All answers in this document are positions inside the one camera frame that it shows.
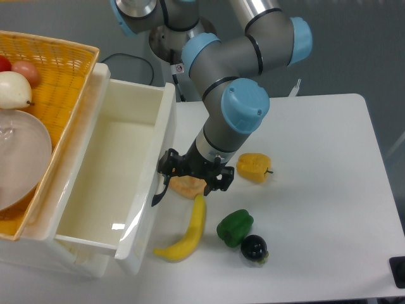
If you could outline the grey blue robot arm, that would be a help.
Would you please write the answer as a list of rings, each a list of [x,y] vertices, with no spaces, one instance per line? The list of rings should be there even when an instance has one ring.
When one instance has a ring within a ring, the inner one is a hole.
[[[309,56],[308,23],[289,18],[277,1],[232,1],[242,37],[222,42],[204,30],[197,1],[112,1],[126,34],[163,27],[166,48],[179,51],[184,70],[209,117],[184,155],[169,149],[158,163],[164,183],[191,176],[206,182],[204,193],[226,191],[234,179],[228,165],[260,126],[270,108],[267,92],[252,77],[288,67]]]

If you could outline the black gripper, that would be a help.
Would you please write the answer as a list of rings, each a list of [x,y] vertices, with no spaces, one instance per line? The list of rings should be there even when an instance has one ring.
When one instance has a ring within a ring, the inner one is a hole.
[[[165,151],[160,158],[157,171],[164,177],[165,184],[168,184],[172,177],[177,176],[180,160],[181,156],[173,148]],[[205,159],[198,151],[196,144],[192,144],[183,155],[178,172],[180,176],[189,175],[205,180],[206,186],[203,195],[207,196],[211,191],[227,191],[234,180],[235,169],[225,167],[219,156],[215,157],[213,161]]]

